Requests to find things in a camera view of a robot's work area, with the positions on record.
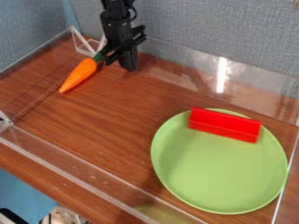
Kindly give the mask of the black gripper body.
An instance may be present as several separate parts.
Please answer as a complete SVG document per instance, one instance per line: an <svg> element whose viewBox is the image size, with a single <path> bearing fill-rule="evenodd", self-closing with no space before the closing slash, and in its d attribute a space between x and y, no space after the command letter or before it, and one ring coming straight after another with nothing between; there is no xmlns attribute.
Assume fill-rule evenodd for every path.
<svg viewBox="0 0 299 224"><path fill-rule="evenodd" d="M103 31L107 38L107 44L100 50L104 56L106 65L110 66L115 61L119 62L119 56L123 50L138 48L138 45L146 41L146 27L131 26L130 16L120 20L114 20L106 10L100 14Z"/></svg>

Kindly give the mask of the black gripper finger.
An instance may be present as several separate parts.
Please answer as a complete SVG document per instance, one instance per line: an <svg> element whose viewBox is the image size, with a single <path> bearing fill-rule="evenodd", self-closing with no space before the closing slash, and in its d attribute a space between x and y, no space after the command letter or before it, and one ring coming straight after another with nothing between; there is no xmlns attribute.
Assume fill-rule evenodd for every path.
<svg viewBox="0 0 299 224"><path fill-rule="evenodd" d="M135 46L122 51L119 56L119 64L128 71L136 70L138 48Z"/></svg>

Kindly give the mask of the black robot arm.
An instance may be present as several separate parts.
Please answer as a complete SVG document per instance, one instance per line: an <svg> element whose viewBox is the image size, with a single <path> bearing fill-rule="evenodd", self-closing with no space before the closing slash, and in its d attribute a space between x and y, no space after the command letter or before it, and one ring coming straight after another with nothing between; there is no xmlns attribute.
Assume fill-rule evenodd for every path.
<svg viewBox="0 0 299 224"><path fill-rule="evenodd" d="M104 11L100 13L103 32L107 44L100 51L106 65L115 61L128 70L136 70L138 45L146 41L146 27L134 27L132 21L136 15L135 0L100 0Z"/></svg>

